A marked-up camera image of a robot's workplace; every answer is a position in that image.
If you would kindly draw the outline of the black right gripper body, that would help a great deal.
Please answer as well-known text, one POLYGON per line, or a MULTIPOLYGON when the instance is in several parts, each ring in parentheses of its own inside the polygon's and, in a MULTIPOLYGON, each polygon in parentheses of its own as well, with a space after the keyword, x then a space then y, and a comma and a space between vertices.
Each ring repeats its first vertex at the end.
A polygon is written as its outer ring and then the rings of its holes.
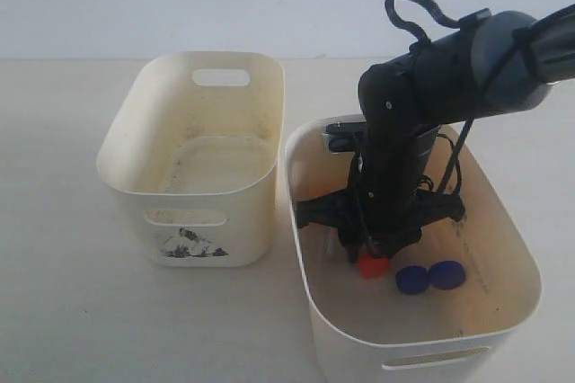
POLYGON ((299 201, 296 226, 336 229, 349 261, 355 262, 360 252, 390 259, 419 242, 425 226, 445 218, 461 220, 462 183, 447 192, 424 173, 443 135, 438 126, 425 126, 402 142, 379 147, 369 141, 365 127, 360 148, 350 152, 346 186, 299 201))

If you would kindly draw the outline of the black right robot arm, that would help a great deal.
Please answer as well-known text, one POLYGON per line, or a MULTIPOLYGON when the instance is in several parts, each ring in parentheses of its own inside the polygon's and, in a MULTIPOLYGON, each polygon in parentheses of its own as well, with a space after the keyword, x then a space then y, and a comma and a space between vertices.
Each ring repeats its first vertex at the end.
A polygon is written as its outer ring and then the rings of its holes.
POLYGON ((470 128, 481 118, 532 110, 553 84, 574 77, 572 6, 542 19, 482 9, 454 20, 433 0, 407 1, 450 33, 430 39, 398 15, 395 0, 385 0, 389 21, 415 41, 406 54, 362 74, 361 120, 324 128, 330 152, 351 154, 346 185, 295 206, 296 226, 334 228, 351 262, 361 252, 392 258, 417 243, 425 226, 464 217, 458 186, 464 140, 452 142, 439 184, 425 174, 443 126, 470 128))

